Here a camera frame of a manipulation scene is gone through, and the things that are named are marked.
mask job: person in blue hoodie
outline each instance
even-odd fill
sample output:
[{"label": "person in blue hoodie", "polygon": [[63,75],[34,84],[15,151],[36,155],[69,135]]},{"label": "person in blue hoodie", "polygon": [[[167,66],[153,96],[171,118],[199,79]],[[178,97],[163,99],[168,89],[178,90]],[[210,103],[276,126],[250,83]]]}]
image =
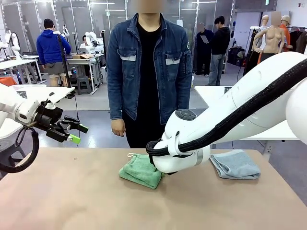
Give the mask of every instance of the person in blue hoodie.
[{"label": "person in blue hoodie", "polygon": [[214,36],[211,30],[206,30],[204,23],[198,26],[199,33],[196,35],[196,49],[197,49],[197,72],[196,75],[201,75],[202,66],[205,64],[204,76],[209,77],[210,61],[211,61],[211,47],[209,42]]},{"label": "person in blue hoodie", "polygon": [[[54,34],[55,26],[51,19],[44,20],[45,30],[37,38],[36,48],[39,59],[43,67],[47,69],[50,77],[50,85],[58,86],[58,78],[61,77],[63,85],[67,86],[67,79],[65,77],[64,66],[62,63],[61,48],[59,46],[58,36]],[[71,47],[64,37],[60,36],[62,44],[67,55],[71,53]]]}]

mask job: towel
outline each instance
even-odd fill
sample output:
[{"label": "towel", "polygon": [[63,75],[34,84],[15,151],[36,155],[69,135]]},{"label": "towel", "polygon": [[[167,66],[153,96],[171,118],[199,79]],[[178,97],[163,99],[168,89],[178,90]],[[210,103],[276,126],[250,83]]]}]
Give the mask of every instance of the towel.
[{"label": "towel", "polygon": [[150,163],[149,156],[134,154],[132,159],[120,169],[119,176],[155,189],[162,178],[162,172]]},{"label": "towel", "polygon": [[210,160],[221,178],[256,180],[260,177],[259,167],[243,150],[211,154]]}]

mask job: man in denim jacket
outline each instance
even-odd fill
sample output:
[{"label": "man in denim jacket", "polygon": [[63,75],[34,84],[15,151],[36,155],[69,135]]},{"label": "man in denim jacket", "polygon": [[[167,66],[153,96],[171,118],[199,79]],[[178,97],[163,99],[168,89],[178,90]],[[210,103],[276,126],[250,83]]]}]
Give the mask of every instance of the man in denim jacket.
[{"label": "man in denim jacket", "polygon": [[131,148],[159,139],[171,114],[189,108],[192,78],[188,36],[164,19],[163,0],[139,1],[132,19],[117,24],[107,50],[112,131]]}]

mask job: glass wall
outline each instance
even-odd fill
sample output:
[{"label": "glass wall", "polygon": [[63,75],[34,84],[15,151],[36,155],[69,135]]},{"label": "glass wall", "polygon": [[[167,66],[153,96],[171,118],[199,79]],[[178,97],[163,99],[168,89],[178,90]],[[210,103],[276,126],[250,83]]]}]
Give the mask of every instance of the glass wall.
[{"label": "glass wall", "polygon": [[[2,1],[3,17],[6,29],[18,34],[22,51],[36,50],[36,38],[44,30],[45,18],[54,20],[60,32],[66,25],[70,33],[69,43],[72,51],[76,52],[76,46],[82,43],[82,36],[89,31],[100,37],[100,32],[105,30],[107,47],[113,27],[136,13],[135,0],[17,1]],[[162,14],[173,23],[182,23],[193,51],[197,24],[204,23],[206,29],[215,30],[214,18],[223,15],[229,26],[232,4],[233,0],[165,0]]]}]

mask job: chest pocket flap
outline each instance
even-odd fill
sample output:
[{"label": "chest pocket flap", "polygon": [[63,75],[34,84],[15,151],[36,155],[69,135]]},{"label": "chest pocket flap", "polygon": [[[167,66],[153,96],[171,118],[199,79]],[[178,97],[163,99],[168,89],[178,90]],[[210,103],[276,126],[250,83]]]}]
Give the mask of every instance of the chest pocket flap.
[{"label": "chest pocket flap", "polygon": [[165,54],[166,65],[175,65],[180,63],[182,52]]},{"label": "chest pocket flap", "polygon": [[136,50],[118,49],[117,53],[124,61],[136,61]]}]

